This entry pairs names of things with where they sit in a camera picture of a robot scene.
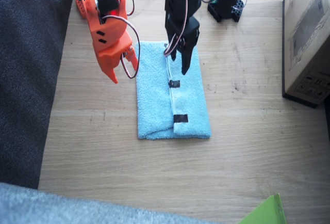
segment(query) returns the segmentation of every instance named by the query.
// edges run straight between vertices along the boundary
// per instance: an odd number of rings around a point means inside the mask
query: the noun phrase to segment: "box label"
[[[329,16],[328,0],[311,0],[289,38],[291,60],[289,71],[301,60]]]
[[[307,74],[294,91],[319,100],[330,93],[330,81]]]

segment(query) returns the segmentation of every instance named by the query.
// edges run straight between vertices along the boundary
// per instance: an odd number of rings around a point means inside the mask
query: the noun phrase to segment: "green paper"
[[[287,224],[279,194],[270,196],[239,224]]]

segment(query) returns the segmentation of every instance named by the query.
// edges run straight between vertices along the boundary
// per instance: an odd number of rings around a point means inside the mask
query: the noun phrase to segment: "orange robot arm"
[[[127,28],[126,0],[76,0],[88,21],[93,47],[101,70],[116,84],[114,68],[125,57],[138,70],[138,60]]]

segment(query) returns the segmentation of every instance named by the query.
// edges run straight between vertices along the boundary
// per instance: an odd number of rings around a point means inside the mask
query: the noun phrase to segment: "orange bracket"
[[[100,21],[100,13],[95,0],[76,0],[77,8],[86,18],[93,39],[93,47],[101,70],[116,84],[118,83],[114,68],[118,66],[122,54],[132,63],[136,70],[138,60],[132,47],[132,39],[127,32],[127,24],[121,20],[105,19]],[[127,19],[126,0],[120,0],[119,7],[108,15]]]

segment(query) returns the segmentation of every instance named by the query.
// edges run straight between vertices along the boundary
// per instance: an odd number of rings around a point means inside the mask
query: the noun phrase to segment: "wooden table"
[[[164,0],[135,1],[141,40],[165,40]],[[224,223],[280,193],[288,223],[328,223],[324,107],[281,95],[282,0],[249,0],[238,24],[195,16],[212,138],[138,140],[135,80],[101,72],[73,5],[39,189]]]

